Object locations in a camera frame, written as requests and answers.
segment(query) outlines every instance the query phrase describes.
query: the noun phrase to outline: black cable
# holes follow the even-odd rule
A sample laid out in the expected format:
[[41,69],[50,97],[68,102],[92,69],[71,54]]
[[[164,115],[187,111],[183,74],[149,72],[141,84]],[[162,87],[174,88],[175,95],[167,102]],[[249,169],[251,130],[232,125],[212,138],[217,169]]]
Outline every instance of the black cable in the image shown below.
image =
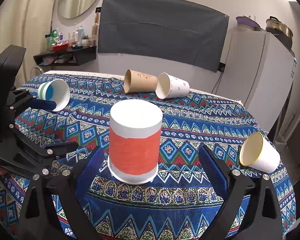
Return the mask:
[[213,89],[212,89],[212,91],[211,91],[212,94],[213,94],[214,89],[215,89],[216,86],[218,85],[218,83],[219,83],[219,81],[220,81],[222,75],[223,75],[223,72],[221,72],[221,74],[220,74],[220,76],[219,76],[219,78],[218,78],[218,81],[217,81],[216,84],[214,85],[214,87],[213,87]]

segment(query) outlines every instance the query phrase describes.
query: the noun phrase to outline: paper cup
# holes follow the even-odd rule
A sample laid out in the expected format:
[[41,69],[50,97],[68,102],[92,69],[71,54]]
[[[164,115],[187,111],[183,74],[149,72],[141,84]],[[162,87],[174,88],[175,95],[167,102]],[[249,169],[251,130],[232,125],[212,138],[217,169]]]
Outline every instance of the paper cup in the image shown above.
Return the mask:
[[38,88],[38,98],[54,101],[57,107],[52,111],[58,112],[64,109],[70,100],[70,89],[68,84],[62,79],[55,79],[45,82]]
[[108,168],[127,184],[143,184],[158,173],[162,111],[156,105],[127,99],[110,110]]
[[153,92],[157,87],[157,77],[128,69],[124,77],[125,93]]
[[180,78],[161,73],[158,76],[155,93],[160,99],[185,97],[190,90],[189,83]]
[[260,132],[255,132],[244,141],[239,160],[243,166],[250,166],[266,173],[272,173],[279,165],[280,154]]

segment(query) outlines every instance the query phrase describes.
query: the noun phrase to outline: white plant pot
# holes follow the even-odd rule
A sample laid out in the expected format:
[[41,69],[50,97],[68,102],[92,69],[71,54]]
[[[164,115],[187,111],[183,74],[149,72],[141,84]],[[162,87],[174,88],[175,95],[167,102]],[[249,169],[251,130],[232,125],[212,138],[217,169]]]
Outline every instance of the white plant pot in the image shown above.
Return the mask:
[[82,46],[89,47],[90,46],[89,40],[82,40]]

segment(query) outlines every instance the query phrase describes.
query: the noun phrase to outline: metal pot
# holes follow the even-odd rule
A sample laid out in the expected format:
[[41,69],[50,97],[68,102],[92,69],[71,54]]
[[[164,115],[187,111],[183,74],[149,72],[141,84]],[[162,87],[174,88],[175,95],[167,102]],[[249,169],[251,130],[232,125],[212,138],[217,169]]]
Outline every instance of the metal pot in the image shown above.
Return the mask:
[[266,31],[272,33],[290,51],[292,48],[292,30],[273,16],[266,20],[266,24]]

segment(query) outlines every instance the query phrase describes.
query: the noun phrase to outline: beige curtain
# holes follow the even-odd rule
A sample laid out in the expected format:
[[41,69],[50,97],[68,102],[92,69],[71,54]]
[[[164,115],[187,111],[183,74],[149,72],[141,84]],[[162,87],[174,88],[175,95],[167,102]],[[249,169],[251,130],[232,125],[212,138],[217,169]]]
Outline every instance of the beige curtain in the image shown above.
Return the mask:
[[16,87],[30,78],[33,56],[46,50],[53,4],[54,0],[5,0],[0,6],[0,53],[10,44],[27,49]]

